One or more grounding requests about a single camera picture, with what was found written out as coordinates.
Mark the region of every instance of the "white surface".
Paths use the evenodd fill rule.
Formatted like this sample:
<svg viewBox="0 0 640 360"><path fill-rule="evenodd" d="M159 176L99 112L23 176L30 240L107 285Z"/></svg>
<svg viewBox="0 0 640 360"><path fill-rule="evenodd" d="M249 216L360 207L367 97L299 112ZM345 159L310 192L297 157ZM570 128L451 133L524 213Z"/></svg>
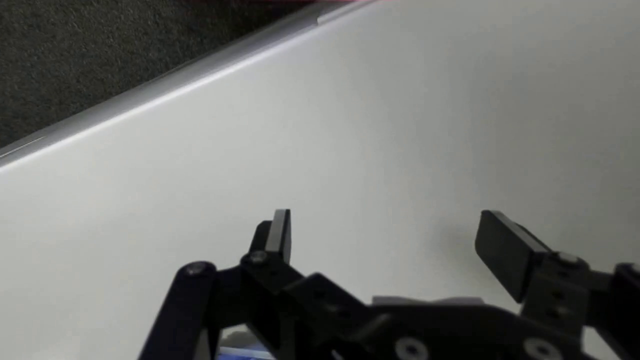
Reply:
<svg viewBox="0 0 640 360"><path fill-rule="evenodd" d="M507 295L483 207L639 259L640 1L389 0L0 173L0 357L137 357L175 269L294 207L306 269Z"/></svg>

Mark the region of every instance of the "gray carpet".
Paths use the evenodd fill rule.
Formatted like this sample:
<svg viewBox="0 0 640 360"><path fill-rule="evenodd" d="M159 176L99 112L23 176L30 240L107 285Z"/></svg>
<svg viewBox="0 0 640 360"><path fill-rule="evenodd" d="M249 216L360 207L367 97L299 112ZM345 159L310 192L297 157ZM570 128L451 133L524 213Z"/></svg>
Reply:
<svg viewBox="0 0 640 360"><path fill-rule="evenodd" d="M0 0L0 148L312 0Z"/></svg>

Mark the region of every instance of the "white table surface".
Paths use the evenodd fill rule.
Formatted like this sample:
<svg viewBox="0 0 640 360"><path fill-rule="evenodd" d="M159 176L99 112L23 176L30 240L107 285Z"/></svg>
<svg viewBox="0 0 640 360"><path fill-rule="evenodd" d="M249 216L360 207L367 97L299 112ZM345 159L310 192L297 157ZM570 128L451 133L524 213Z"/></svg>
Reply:
<svg viewBox="0 0 640 360"><path fill-rule="evenodd" d="M639 259L639 14L378 1L5 166L0 357L137 357L175 269L232 263L282 205L297 263L362 298L509 303L472 250L484 207Z"/></svg>

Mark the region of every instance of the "black robotic claw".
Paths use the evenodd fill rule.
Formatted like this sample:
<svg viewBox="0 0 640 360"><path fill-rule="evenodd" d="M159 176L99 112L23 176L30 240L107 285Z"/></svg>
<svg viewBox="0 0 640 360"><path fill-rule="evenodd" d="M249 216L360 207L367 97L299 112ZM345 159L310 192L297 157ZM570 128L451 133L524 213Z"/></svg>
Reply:
<svg viewBox="0 0 640 360"><path fill-rule="evenodd" d="M483 302L393 299L367 306L323 273L290 262L290 209L256 227L237 268L184 266L141 360L192 360L203 330L217 357L221 330L247 324L285 360L582 360L595 325L620 357L640 360L640 268L595 272L501 212L483 212L477 250L523 302L513 314Z"/></svg>

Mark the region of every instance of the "screw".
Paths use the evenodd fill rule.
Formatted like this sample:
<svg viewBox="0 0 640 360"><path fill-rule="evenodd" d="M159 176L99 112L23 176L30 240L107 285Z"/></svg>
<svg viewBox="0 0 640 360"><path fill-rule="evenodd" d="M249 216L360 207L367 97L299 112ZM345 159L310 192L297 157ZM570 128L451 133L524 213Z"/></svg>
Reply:
<svg viewBox="0 0 640 360"><path fill-rule="evenodd" d="M560 350L543 338L526 338L524 351L535 360L563 360Z"/></svg>
<svg viewBox="0 0 640 360"><path fill-rule="evenodd" d="M194 262L194 263L188 266L186 272L188 272L191 275L199 275L199 273L203 273L203 269L205 269L207 266L208 266L207 262Z"/></svg>
<svg viewBox="0 0 640 360"><path fill-rule="evenodd" d="M397 342L397 356L400 360L428 360L428 347L418 338L400 338Z"/></svg>
<svg viewBox="0 0 640 360"><path fill-rule="evenodd" d="M252 263L262 263L262 262L266 262L266 258L269 258L266 252L256 252L256 253L249 255L249 259L251 259Z"/></svg>
<svg viewBox="0 0 640 360"><path fill-rule="evenodd" d="M569 315L569 308L556 306L556 308L551 310L551 314L553 314L554 317L565 317L565 315Z"/></svg>
<svg viewBox="0 0 640 360"><path fill-rule="evenodd" d="M581 258L573 255L573 253L560 252L558 258L560 258L560 262L566 262L566 263L573 263L573 266L581 263Z"/></svg>

